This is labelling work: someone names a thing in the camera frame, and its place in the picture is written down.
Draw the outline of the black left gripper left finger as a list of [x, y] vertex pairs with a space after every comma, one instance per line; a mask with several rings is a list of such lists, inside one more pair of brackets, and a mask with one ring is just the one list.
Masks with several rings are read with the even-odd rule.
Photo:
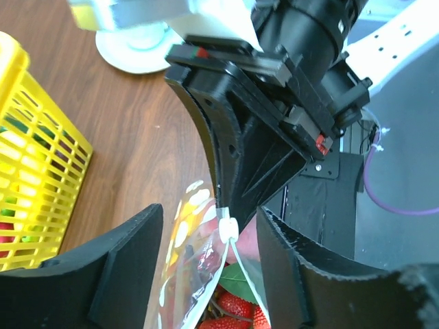
[[142, 328], [163, 229], [152, 204], [111, 231], [1, 273], [2, 328]]

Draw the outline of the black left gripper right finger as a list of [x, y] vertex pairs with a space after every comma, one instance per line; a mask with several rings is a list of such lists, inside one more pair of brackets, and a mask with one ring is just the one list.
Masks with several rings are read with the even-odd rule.
[[386, 271], [290, 228], [265, 207], [257, 237], [273, 328], [437, 328], [438, 265]]

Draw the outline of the clear white-dotted zip bag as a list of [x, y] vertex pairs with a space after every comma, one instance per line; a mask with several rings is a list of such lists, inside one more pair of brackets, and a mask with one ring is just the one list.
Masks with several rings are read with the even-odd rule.
[[268, 315], [256, 223], [243, 231], [229, 208], [216, 205], [208, 180], [186, 188], [177, 207], [149, 328], [195, 328], [220, 288]]

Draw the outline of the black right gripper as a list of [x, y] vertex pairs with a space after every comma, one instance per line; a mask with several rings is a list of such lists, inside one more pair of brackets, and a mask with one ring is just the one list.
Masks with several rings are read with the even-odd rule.
[[[202, 84], [208, 89], [188, 91], [211, 135], [217, 205], [229, 209], [239, 229], [308, 163], [298, 145], [317, 160], [329, 153], [335, 120], [319, 87], [339, 55], [338, 43], [317, 36], [276, 41], [265, 51], [242, 40], [195, 35], [171, 47], [166, 60], [172, 67], [186, 68], [191, 77], [207, 73]], [[234, 77], [248, 92], [214, 92], [214, 73]], [[305, 109], [316, 128], [293, 133], [295, 142], [278, 126], [292, 106]]]

